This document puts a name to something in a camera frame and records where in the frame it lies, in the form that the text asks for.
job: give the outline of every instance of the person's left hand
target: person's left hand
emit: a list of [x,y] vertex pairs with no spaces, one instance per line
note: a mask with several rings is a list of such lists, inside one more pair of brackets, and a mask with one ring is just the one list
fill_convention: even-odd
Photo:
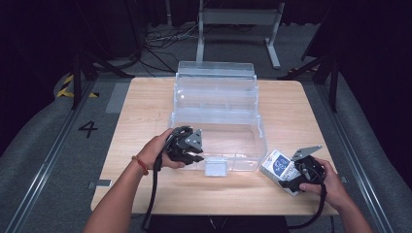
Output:
[[[166,143],[166,139],[170,136],[173,129],[169,128],[164,131],[162,134],[158,136],[154,136],[150,141],[148,141],[145,146],[140,150],[137,154],[139,158],[148,166],[149,170],[154,168],[155,159],[157,155],[160,153],[161,149],[164,147]],[[184,162],[175,162],[170,160],[169,156],[164,153],[162,157],[162,167],[170,167],[170,168],[183,168],[185,167]]]

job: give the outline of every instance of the person's right hand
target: person's right hand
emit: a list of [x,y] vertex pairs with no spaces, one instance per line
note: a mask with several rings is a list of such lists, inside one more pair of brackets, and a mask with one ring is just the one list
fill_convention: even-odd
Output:
[[[342,207],[345,207],[348,203],[352,202],[351,197],[346,192],[343,183],[341,182],[338,175],[333,171],[332,166],[326,160],[320,158],[315,159],[324,167],[325,169],[325,186],[326,186],[326,201],[330,204],[332,208],[339,211]],[[300,189],[308,192],[313,192],[321,195],[321,186],[318,184],[301,183]]]

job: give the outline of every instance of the blue label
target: blue label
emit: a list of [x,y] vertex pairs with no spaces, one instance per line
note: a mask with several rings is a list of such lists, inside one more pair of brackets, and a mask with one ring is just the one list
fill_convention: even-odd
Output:
[[275,172],[276,176],[280,177],[290,163],[291,162],[287,158],[279,155],[279,157],[273,163],[273,171]]

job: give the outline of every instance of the gray floor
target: gray floor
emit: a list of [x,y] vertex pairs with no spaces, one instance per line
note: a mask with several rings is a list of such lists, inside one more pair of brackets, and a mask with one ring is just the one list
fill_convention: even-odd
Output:
[[[274,70],[263,41],[258,36],[268,34],[267,28],[254,28],[248,32],[235,29],[213,29],[206,34],[205,60],[248,62],[255,65],[259,79],[284,76],[290,68],[305,64],[300,56],[317,29],[316,25],[281,26],[275,49],[282,68]],[[171,68],[177,69],[179,60],[194,60],[197,40],[189,37],[157,55]],[[142,56],[145,63],[166,67],[151,53]],[[136,77],[157,78],[174,76],[136,64],[125,69]],[[340,176],[345,177],[348,192],[359,204],[375,232],[410,232],[412,195],[379,146],[373,131],[362,114],[356,99],[340,77],[337,93],[337,114],[329,111],[323,101],[325,86],[313,85],[311,74],[302,75],[301,81],[313,112],[326,139]],[[65,77],[55,87],[60,89]],[[0,232],[81,232],[90,214],[93,188],[90,182],[99,175],[109,149],[120,108],[130,80],[104,73],[94,83],[84,82],[98,98],[86,98],[77,111],[71,111],[72,99],[56,97],[55,101],[34,116],[19,132],[0,158]],[[94,121],[89,138],[79,130]],[[339,123],[348,144],[342,140]],[[356,154],[355,163],[351,151]],[[36,196],[23,202],[36,174],[50,166],[49,173],[39,183]],[[287,216],[289,224],[305,221],[307,216]],[[339,216],[334,218],[335,232],[343,232]],[[130,232],[139,232],[142,216],[134,216]],[[311,226],[293,232],[331,232],[329,216],[322,216]]]

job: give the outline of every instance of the hand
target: hand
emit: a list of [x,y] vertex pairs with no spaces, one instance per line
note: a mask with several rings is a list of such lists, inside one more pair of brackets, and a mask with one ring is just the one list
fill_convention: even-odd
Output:
[[[332,208],[339,211],[342,207],[352,202],[351,197],[346,192],[338,175],[333,171],[332,166],[326,160],[320,158],[315,159],[324,167],[325,169],[325,186],[326,186],[326,201],[330,204]],[[308,192],[313,192],[321,195],[321,186],[318,184],[301,183],[300,189]]]
[[[157,155],[160,153],[161,149],[164,147],[167,138],[172,133],[173,129],[169,128],[164,131],[159,136],[154,136],[150,141],[148,141],[145,146],[140,150],[137,154],[139,158],[148,166],[149,170],[154,168],[155,159]],[[185,167],[184,162],[175,162],[170,160],[169,156],[164,153],[162,156],[162,167],[170,167],[170,168],[183,168]]]

